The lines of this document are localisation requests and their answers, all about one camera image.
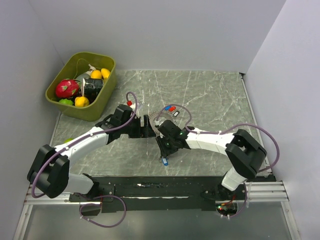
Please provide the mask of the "red key tag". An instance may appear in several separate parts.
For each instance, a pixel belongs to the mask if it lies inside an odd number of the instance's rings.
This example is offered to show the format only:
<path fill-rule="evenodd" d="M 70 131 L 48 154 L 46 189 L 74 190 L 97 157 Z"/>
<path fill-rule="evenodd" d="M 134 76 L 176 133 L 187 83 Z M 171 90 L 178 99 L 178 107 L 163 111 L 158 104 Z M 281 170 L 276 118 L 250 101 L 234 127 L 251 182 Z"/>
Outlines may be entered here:
<path fill-rule="evenodd" d="M 176 109 L 176 107 L 175 107 L 175 106 L 172 106 L 172 107 L 169 108 L 169 111 L 170 111 L 170 112 L 173 112 L 175 109 Z"/>

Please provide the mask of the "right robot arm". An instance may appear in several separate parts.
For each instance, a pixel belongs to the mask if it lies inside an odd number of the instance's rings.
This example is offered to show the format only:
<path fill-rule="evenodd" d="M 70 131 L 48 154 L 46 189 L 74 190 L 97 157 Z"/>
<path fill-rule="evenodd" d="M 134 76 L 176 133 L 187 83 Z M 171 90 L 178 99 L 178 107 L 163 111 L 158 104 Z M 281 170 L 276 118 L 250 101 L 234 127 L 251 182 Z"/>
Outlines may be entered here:
<path fill-rule="evenodd" d="M 262 145 L 244 129 L 235 133 L 212 134 L 194 127 L 180 129 L 171 120 L 165 120 L 156 129 L 159 132 L 156 141 L 164 159 L 179 149 L 206 150 L 228 157 L 232 167 L 216 188 L 226 200 L 235 195 L 236 189 L 245 181 L 256 178 L 267 156 Z"/>

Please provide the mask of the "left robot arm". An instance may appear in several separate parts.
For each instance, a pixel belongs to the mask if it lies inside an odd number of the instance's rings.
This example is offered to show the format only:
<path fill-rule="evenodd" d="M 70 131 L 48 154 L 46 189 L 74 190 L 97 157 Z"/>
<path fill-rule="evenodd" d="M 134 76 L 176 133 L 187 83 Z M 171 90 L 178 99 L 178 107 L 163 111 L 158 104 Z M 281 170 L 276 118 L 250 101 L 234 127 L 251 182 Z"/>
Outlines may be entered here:
<path fill-rule="evenodd" d="M 101 193 L 100 183 L 89 174 L 70 173 L 71 166 L 121 135 L 127 135 L 131 139 L 155 137 L 152 123 L 147 114 L 140 117 L 134 105 L 120 104 L 113 114 L 96 123 L 81 136 L 61 145 L 43 145 L 35 156 L 27 180 L 33 190 L 39 189 L 51 199 L 69 191 L 81 194 L 87 201 L 93 201 Z"/>

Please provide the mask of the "metal disc keyring organizer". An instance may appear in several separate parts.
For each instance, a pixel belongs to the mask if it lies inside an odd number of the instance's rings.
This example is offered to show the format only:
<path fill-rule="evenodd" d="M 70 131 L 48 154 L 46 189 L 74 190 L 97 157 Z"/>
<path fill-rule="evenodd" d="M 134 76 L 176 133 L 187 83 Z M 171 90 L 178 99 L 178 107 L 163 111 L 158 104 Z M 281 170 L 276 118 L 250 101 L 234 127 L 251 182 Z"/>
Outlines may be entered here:
<path fill-rule="evenodd" d="M 173 123 L 175 123 L 174 117 L 167 113 L 167 112 L 162 112 L 159 113 L 157 111 L 154 111 L 149 114 L 149 122 L 152 130 L 154 131 L 156 136 L 160 136 L 161 133 L 158 130 L 158 127 L 165 121 L 165 120 L 170 120 Z"/>

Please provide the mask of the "black white key tag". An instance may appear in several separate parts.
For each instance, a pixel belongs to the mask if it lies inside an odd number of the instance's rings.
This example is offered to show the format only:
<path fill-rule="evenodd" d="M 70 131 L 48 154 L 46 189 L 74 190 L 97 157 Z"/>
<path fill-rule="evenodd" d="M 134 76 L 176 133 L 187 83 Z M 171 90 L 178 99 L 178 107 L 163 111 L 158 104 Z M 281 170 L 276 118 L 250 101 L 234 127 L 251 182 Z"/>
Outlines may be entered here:
<path fill-rule="evenodd" d="M 175 111 L 175 112 L 173 113 L 173 116 L 174 116 L 174 117 L 177 117 L 179 114 L 180 114 L 180 112 L 177 110 L 177 111 Z"/>

